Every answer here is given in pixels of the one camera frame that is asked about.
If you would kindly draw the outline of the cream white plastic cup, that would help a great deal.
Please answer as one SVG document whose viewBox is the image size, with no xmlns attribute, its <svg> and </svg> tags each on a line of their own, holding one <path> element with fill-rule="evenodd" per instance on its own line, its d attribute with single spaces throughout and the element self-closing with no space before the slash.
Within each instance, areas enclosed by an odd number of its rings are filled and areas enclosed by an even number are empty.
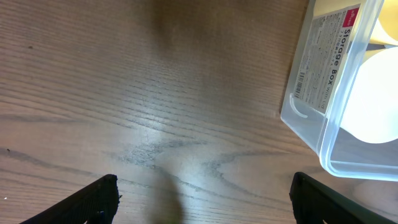
<svg viewBox="0 0 398 224">
<path fill-rule="evenodd" d="M 340 127 L 370 144 L 397 139 L 397 47 L 365 53 Z"/>
</svg>

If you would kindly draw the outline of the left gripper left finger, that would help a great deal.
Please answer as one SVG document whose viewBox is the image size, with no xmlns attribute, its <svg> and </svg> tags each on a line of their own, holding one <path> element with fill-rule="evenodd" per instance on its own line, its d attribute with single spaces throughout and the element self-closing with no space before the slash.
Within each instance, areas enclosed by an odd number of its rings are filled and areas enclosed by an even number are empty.
<svg viewBox="0 0 398 224">
<path fill-rule="evenodd" d="M 117 180 L 116 175 L 104 175 L 21 224 L 112 223 L 120 199 Z"/>
</svg>

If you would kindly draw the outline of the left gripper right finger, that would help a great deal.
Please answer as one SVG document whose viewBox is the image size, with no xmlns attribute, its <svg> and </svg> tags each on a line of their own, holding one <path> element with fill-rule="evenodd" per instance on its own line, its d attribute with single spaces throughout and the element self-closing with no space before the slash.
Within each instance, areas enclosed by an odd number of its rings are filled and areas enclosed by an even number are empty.
<svg viewBox="0 0 398 224">
<path fill-rule="evenodd" d="M 396 224 L 303 172 L 296 172 L 289 192 L 297 224 Z"/>
</svg>

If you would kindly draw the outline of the yellow plastic cup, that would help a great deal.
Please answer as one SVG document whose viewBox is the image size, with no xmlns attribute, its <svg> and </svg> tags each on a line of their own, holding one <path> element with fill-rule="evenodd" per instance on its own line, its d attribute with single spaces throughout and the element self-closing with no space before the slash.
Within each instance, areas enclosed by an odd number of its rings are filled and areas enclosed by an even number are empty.
<svg viewBox="0 0 398 224">
<path fill-rule="evenodd" d="M 397 0 L 384 0 L 369 42 L 397 46 Z"/>
</svg>

